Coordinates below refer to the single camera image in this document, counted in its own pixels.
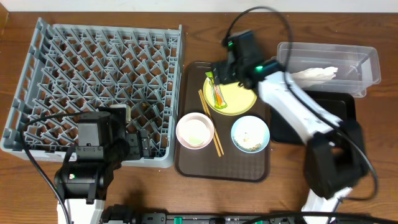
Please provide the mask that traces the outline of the leftover rice food waste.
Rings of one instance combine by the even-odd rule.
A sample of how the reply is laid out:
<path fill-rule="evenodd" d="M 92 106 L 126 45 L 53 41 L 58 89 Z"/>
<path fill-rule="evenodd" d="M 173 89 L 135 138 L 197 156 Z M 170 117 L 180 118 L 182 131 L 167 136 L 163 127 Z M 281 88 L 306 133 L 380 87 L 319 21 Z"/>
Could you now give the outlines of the leftover rice food waste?
<path fill-rule="evenodd" d="M 264 136 L 261 133 L 252 131 L 236 131 L 233 134 L 233 141 L 236 145 L 246 151 L 254 152 L 260 150 Z"/>

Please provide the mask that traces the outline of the light blue bowl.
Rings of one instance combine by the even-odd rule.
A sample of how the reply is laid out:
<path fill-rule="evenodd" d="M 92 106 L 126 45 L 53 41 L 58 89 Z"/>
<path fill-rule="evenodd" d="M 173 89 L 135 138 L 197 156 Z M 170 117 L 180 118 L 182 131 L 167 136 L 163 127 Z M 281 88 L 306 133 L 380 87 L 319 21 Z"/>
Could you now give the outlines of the light blue bowl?
<path fill-rule="evenodd" d="M 270 143 L 268 125 L 257 116 L 243 116 L 231 128 L 231 140 L 240 150 L 248 154 L 263 151 Z"/>

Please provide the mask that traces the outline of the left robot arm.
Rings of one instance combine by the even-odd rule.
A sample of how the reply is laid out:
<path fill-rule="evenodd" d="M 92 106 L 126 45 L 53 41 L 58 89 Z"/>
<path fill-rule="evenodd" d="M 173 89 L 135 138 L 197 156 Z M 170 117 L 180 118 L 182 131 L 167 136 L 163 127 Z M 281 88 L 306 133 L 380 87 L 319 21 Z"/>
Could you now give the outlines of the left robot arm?
<path fill-rule="evenodd" d="M 114 171 L 124 161 L 138 161 L 150 155 L 149 133 L 140 129 L 129 134 L 131 107 L 125 104 L 100 107 L 78 119 L 78 142 L 72 145 L 55 185 L 72 223 L 102 223 L 107 189 Z"/>

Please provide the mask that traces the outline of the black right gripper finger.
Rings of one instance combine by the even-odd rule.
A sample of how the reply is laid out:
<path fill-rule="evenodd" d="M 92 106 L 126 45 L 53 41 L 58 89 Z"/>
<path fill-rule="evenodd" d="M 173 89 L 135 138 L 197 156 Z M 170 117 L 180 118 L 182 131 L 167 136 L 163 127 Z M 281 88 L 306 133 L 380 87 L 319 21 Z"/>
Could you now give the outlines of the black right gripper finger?
<path fill-rule="evenodd" d="M 227 85 L 236 83 L 236 66 L 233 63 L 229 63 L 227 60 L 221 62 L 221 84 Z"/>
<path fill-rule="evenodd" d="M 224 79 L 224 61 L 214 62 L 211 64 L 211 71 L 215 85 L 223 83 Z"/>

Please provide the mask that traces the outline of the green orange snack wrapper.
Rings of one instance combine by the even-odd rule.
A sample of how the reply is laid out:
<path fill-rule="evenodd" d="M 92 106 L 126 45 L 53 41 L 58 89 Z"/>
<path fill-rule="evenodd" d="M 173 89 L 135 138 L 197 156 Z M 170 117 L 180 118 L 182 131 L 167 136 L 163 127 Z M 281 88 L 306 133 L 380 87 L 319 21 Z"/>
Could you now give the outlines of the green orange snack wrapper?
<path fill-rule="evenodd" d="M 215 78 L 213 76 L 212 72 L 206 72 L 205 73 L 207 79 L 208 79 L 208 83 L 210 85 L 211 88 L 211 93 L 213 96 L 213 100 L 214 100 L 214 106 L 216 109 L 224 109 L 226 108 L 228 105 L 225 102 L 221 89 L 219 87 L 219 85 L 215 84 Z"/>

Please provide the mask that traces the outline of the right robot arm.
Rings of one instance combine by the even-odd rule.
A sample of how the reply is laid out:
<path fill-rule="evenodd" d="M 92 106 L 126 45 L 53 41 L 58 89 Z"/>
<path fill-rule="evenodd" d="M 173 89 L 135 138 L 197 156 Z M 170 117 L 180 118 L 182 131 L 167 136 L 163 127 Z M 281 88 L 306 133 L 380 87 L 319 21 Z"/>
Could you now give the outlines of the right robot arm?
<path fill-rule="evenodd" d="M 306 147 L 304 175 L 310 191 L 303 206 L 307 223 L 328 223 L 339 203 L 359 179 L 374 172 L 364 149 L 363 132 L 355 120 L 343 121 L 311 99 L 287 71 L 287 62 L 266 60 L 250 30 L 227 33 L 222 42 L 227 60 L 215 62 L 217 84 L 238 83 L 275 109 Z"/>

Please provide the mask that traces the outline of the white napkin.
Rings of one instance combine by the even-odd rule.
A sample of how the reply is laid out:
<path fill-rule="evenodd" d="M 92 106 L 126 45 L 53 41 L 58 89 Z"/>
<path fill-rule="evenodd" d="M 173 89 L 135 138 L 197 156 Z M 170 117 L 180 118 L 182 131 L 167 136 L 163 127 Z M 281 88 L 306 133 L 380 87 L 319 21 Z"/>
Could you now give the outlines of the white napkin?
<path fill-rule="evenodd" d="M 292 73 L 294 79 L 310 80 L 312 83 L 325 82 L 336 77 L 337 67 L 308 68 L 301 72 Z"/>

